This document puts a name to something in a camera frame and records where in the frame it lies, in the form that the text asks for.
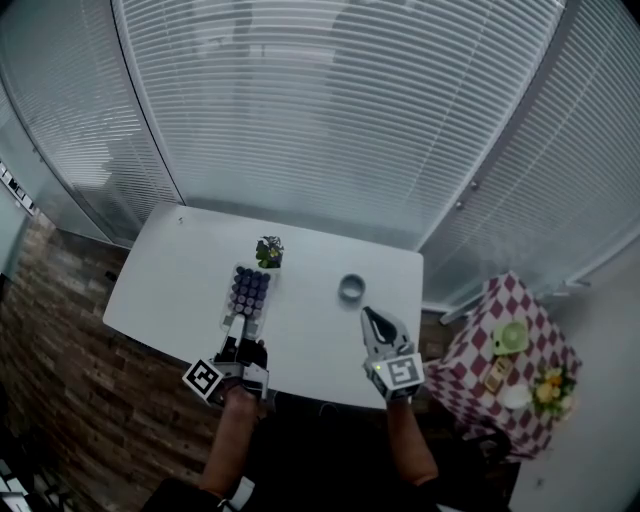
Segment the hand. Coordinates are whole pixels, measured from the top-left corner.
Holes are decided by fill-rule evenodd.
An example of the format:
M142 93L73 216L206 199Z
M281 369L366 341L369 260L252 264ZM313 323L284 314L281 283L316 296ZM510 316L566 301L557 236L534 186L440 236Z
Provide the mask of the hand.
M225 412L227 411L227 409L229 409L229 412L233 413L236 416L251 415L252 417L255 417L258 407L257 397L252 393L249 393L242 386L238 386L237 384L224 393Z

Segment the flower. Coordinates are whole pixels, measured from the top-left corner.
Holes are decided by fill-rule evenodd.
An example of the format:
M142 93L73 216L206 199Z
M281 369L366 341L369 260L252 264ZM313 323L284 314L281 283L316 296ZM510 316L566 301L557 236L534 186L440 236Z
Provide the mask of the flower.
M544 380L550 380L554 377L560 377L562 375L562 368L551 368L544 374Z
M573 396L572 395L565 396L560 401L560 407L562 407L562 409L565 411L568 411L569 409L571 409L573 407Z
M548 382L543 382L536 389L536 397L540 400L540 403L546 404L553 399L553 386Z

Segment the red and white tablecloth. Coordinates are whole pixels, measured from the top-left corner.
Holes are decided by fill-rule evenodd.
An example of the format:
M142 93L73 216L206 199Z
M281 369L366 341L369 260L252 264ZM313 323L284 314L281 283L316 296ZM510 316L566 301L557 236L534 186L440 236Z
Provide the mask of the red and white tablecloth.
M492 348L493 330L512 320L526 320L529 347L526 351L506 356L513 369L496 394L489 392L484 380L495 360ZM525 383L533 386L540 372L565 364L572 377L582 365L564 335L518 278L509 272L487 281L482 302L467 320L464 330L453 340L447 354L425 363L425 385L472 438L491 432L481 424L500 428L512 443L511 460L532 459L551 440L553 421L549 413L537 413L533 405L517 411L501 405L501 394L508 385Z

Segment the yellow flower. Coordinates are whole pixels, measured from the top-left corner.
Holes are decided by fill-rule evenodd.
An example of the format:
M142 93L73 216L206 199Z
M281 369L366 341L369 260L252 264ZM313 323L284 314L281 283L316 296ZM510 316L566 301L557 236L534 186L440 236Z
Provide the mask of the yellow flower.
M553 399L553 386L548 382L543 382L536 389L536 397L540 400L540 403L546 404Z

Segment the white table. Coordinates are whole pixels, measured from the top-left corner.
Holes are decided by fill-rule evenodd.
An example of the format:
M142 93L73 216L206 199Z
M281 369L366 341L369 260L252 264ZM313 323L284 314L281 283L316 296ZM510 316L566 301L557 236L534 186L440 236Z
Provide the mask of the white table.
M269 353L269 388L384 407L362 369L360 310L368 305L393 313L417 343L423 265L418 253L161 203L127 258L104 322L189 363L213 357L224 340L220 317L234 265L255 261L264 235L279 236L285 247L260 336ZM366 283L358 306L338 298L338 284L348 273Z

